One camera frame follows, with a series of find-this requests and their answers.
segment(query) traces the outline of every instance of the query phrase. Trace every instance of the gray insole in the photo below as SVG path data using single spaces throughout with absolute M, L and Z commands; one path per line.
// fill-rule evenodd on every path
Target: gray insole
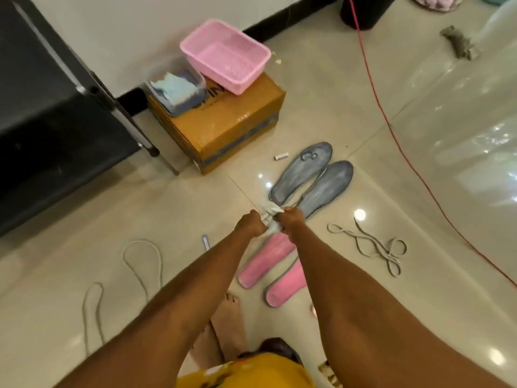
M 297 207 L 303 211 L 303 216 L 309 218 L 320 208 L 331 203 L 336 197 L 345 192 L 352 176 L 354 167 L 347 160 L 331 163 L 318 177 L 313 186 L 300 199 Z
M 321 142 L 304 149 L 284 170 L 269 191 L 269 200 L 282 206 L 304 182 L 319 174 L 330 162 L 332 146 Z

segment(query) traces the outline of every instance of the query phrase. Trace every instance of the cardboard box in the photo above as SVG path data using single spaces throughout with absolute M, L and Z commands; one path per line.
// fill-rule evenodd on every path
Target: cardboard box
M 272 129 L 285 91 L 265 73 L 240 96 L 206 78 L 208 98 L 179 117 L 170 116 L 148 96 L 149 109 L 200 169 L 207 174 Z

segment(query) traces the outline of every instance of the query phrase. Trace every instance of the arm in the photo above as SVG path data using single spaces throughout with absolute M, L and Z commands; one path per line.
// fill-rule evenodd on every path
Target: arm
M 174 387 L 250 240 L 266 229 L 258 212 L 244 215 L 233 232 L 165 285 L 128 327 L 56 388 Z
M 296 245 L 323 348 L 347 387 L 507 387 L 423 326 L 362 269 L 321 241 L 297 208 L 277 219 Z

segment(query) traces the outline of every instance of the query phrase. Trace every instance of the bare foot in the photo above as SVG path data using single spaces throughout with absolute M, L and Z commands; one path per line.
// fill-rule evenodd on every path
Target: bare foot
M 226 297 L 223 298 L 210 321 L 216 331 L 225 362 L 234 361 L 247 351 L 246 332 L 238 297 L 226 293 Z
M 221 349 L 217 342 L 216 332 L 212 324 L 208 323 L 205 329 L 203 329 L 203 332 L 199 334 L 194 346 L 190 349 L 190 355 L 202 370 L 224 364 Z

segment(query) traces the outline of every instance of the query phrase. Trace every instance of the black trash bin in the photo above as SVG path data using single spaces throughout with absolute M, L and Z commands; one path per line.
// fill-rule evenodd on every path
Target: black trash bin
M 377 24 L 384 12 L 395 0 L 353 0 L 359 28 L 361 30 L 371 30 Z M 357 28 L 352 15 L 350 0 L 344 0 L 341 7 L 341 20 L 352 27 Z

